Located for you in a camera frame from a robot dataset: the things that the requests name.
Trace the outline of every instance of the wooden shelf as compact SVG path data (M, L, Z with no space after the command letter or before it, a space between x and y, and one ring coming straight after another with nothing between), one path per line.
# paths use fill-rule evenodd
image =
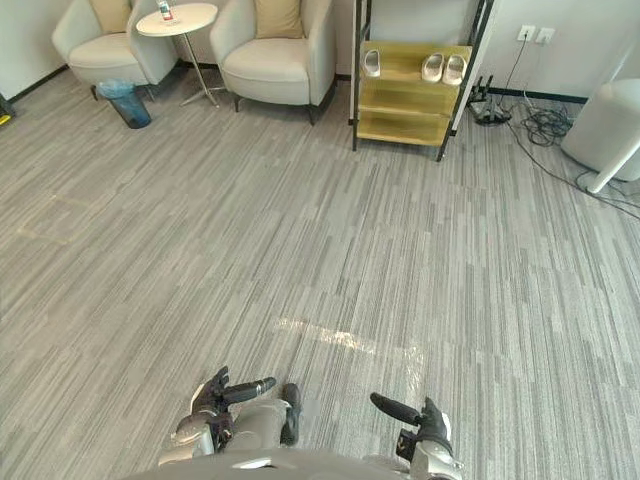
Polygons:
M442 115L449 118L458 87L442 83L407 83L363 79L360 110L405 115Z
M445 57L445 62L451 55L462 55L469 62L472 47L465 45L374 41L362 44L363 55L368 50L373 49L377 49L380 52L379 80L425 83L421 75L422 62L425 58L434 53L442 53Z
M448 125L449 118L438 115L362 111L358 122L358 138L439 147L444 141Z

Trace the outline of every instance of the side table leg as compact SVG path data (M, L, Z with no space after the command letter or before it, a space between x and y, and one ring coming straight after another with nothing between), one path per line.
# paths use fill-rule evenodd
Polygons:
M220 107L220 104L215 99L215 97L211 94L209 87L207 87L207 84L205 83L204 78L202 77L202 71L200 71L200 66L198 65L196 54L193 52L193 46L191 45L191 41L189 40L189 37L187 36L186 33L183 33L182 36L184 38L184 41L187 44L187 51L189 52L189 56L191 57L191 61L193 62L193 68L195 68L196 74L198 75L198 80L200 80L200 85L202 85L202 91L196 93L190 98L187 98L180 105L187 105L188 103L191 103L194 100L197 100L198 98L202 98L203 96L206 96L209 100L211 100L211 103L213 103L216 107Z

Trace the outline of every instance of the white side table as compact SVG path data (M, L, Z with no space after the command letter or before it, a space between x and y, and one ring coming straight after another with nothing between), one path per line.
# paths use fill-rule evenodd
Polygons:
M145 35L147 37L173 37L175 35L182 35L182 38L184 38L184 41L187 44L187 51L189 52L189 56L193 62L193 67L196 69L198 79L200 80L200 85L202 85L202 90L187 98L180 105L186 105L194 100L206 96L211 100L211 103L216 107L219 107L220 105L212 92L225 90L225 88L210 88L207 86L204 78L202 77L202 71L198 66L196 55L193 52L193 46L187 36L187 33L189 32L199 30L200 28L212 24L218 15L218 7L209 3L186 3L184 5L171 7L171 13L174 16L174 20L169 22L163 20L159 11L151 13L141 19L137 23L136 28L141 35Z

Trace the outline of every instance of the black cable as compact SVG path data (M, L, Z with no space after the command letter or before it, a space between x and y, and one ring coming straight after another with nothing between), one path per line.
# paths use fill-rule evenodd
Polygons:
M640 192L636 192L636 193L625 193L622 189L616 187L615 185L613 185L611 183L611 180L609 180L608 185L614 189L616 192L618 192L620 195L622 195L623 197L627 198L627 197L637 197L638 195L640 195Z
M529 141L541 147L557 145L573 125L566 111L534 107L528 108L528 112L521 124L527 129Z
M507 84L504 86L504 89L506 90L507 88L509 88L509 82L511 81L511 77L513 76L513 72L516 71L516 67L518 66L518 62L520 61L520 57L522 56L522 52L524 51L524 47L527 45L527 34L525 33L524 35L524 42L522 42L522 47L520 47L520 51L518 52L518 57L516 58L516 61L513 64L513 68L511 69L511 73L509 74L509 77L507 78ZM502 105L502 99L504 98L504 93L502 94L502 96L500 97L500 101L498 102L498 106Z
M582 177L584 177L586 174L588 173L593 173L591 172L591 170L585 170L584 172L582 172L580 175L578 175L575 180L573 181L573 183L575 183L576 185L580 185L578 182L580 181L580 179ZM624 194L624 192L622 190L620 190L619 188L617 188L616 186L611 184L611 180L609 180L609 183L607 183L607 186L613 190L615 190L616 192L620 193L623 197L625 197L626 195ZM635 207L635 208L640 208L640 204L638 203L634 203L634 202L630 202L628 200L622 200L621 198L613 198L613 197L605 197L604 195L598 195L598 198L602 198L604 200L610 200L612 202L618 202L618 203L622 203L624 205L629 205L631 207Z
M609 205L610 207L615 208L616 210L619 210L623 213L626 213L627 215L629 215L630 217L635 218L636 220L640 220L640 216L636 215L633 212L630 212L628 210L625 210L624 208L616 205L615 203L610 203L607 200L598 197L597 195L592 194L591 192L589 192L588 190L583 190L582 188L580 188L578 185L576 185L573 182L570 182L569 180L567 180L566 178L560 177L559 175L556 175L555 173L553 173L552 171L548 170L544 165L542 165L540 162L538 162L535 157L529 152L529 150L527 150L525 148L525 146L522 144L522 142L520 141L520 137L518 137L518 134L515 132L515 130L513 129L513 127L511 126L511 124L509 122L507 122L507 127L509 127L509 130L511 130L511 133L513 134L513 136L516 139L516 143L520 146L520 148L522 149L522 151L527 155L527 157L529 157L529 159L531 159L531 161L539 168L541 169L544 173L546 173L547 175L549 175L550 177L555 178L556 180L568 185L569 187L573 188L574 190L577 190L580 193L583 193L585 195L587 195L588 197L591 198L595 198L596 200L598 200L599 202L604 203L605 205ZM584 174L586 174L588 172L583 172L581 173L577 178L582 177Z

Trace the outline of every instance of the beige throw pillow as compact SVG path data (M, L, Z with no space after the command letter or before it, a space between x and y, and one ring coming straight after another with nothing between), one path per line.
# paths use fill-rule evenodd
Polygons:
M255 0L256 38L303 38L300 0Z
M91 0L104 33L127 31L127 22L131 15L129 0Z

